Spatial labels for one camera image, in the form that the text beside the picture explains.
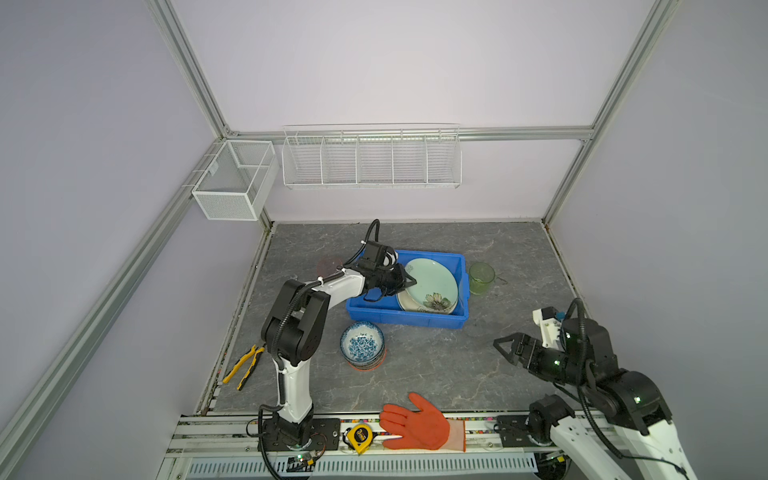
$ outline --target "yellow tape measure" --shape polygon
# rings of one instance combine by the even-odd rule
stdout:
[[[347,429],[344,434],[344,443],[354,449],[357,455],[362,455],[371,446],[375,436],[376,433],[371,430],[371,427],[365,423],[360,423],[351,429]]]

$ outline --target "glass cup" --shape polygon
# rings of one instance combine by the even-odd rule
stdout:
[[[491,288],[496,272],[487,263],[477,262],[469,267],[469,291],[475,295],[482,295]]]

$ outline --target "pliers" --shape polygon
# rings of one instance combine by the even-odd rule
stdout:
[[[243,364],[250,357],[253,357],[253,360],[250,363],[250,367],[248,367],[248,371],[245,372],[245,376],[243,377],[242,380],[240,380],[240,384],[237,386],[238,390],[242,390],[243,386],[245,385],[246,380],[248,380],[248,377],[250,377],[251,372],[253,371],[253,369],[256,368],[256,364],[259,362],[259,358],[261,357],[261,354],[263,353],[263,351],[265,349],[266,349],[266,343],[264,343],[259,348],[256,348],[255,345],[250,347],[250,351],[248,353],[246,353],[245,355],[240,357],[240,360],[238,360],[237,363],[235,363],[235,366],[232,367],[232,371],[230,372],[230,374],[225,376],[224,380],[222,380],[221,382],[222,383],[228,383],[232,379],[232,377],[235,376],[235,373],[237,373],[237,370],[239,370],[240,367],[243,366]]]

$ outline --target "bowl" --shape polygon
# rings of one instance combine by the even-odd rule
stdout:
[[[344,330],[339,340],[344,359],[358,370],[373,370],[384,360],[384,334],[371,322],[357,322]]]
[[[427,312],[450,313],[456,308],[456,278],[441,263],[429,258],[415,258],[406,265],[406,272],[416,279],[416,285],[405,291]]]
[[[400,309],[406,312],[443,313],[445,315],[453,313],[453,310],[455,310],[456,306],[458,305],[458,302],[456,302],[447,310],[443,310],[442,312],[435,312],[433,310],[428,310],[423,305],[419,305],[405,290],[397,294],[397,303],[400,305]]]

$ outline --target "metal frame beam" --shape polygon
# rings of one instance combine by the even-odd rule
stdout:
[[[112,279],[91,311],[75,330],[56,360],[0,433],[0,480],[11,478],[88,361],[101,345],[123,307],[138,288],[157,255],[184,218],[192,202],[192,188],[211,161],[220,141],[214,141],[197,163],[138,247]]]
[[[302,131],[302,136],[334,137],[350,132],[341,130]],[[367,134],[376,134],[377,131],[366,130]],[[380,131],[381,135],[390,135],[392,131]],[[593,128],[588,125],[576,125],[573,127],[470,127],[459,128],[458,139],[460,141],[493,141],[493,140],[589,140],[592,138]],[[262,140],[271,141],[274,144],[285,143],[286,133],[283,131],[253,131],[234,132],[229,137],[231,140]]]
[[[184,74],[190,90],[192,90],[200,109],[208,120],[211,130],[214,131],[214,136],[223,138],[230,135],[232,132],[216,103],[214,93],[208,86],[200,63],[192,52],[190,42],[184,34],[179,17],[176,15],[176,10],[174,10],[170,0],[146,0],[146,2],[170,52],[176,58],[181,73]]]
[[[629,92],[632,83],[637,78],[637,74],[650,57],[656,41],[661,36],[664,28],[669,24],[679,4],[680,0],[656,0],[654,6],[650,9],[650,13],[643,24],[643,28],[640,30],[640,34],[632,45],[627,60],[624,61],[624,65],[622,65],[621,71],[619,71],[619,75],[611,87],[611,91],[608,92],[605,102],[603,102],[597,117],[594,119],[592,138],[583,140],[581,148],[576,153],[576,158],[568,168],[568,172],[563,177],[557,192],[555,192],[552,198],[552,202],[549,204],[543,219],[545,224],[549,225],[560,211],[579,174],[589,161],[594,148],[604,136],[608,125],[621,106],[621,102],[627,96],[627,92]]]

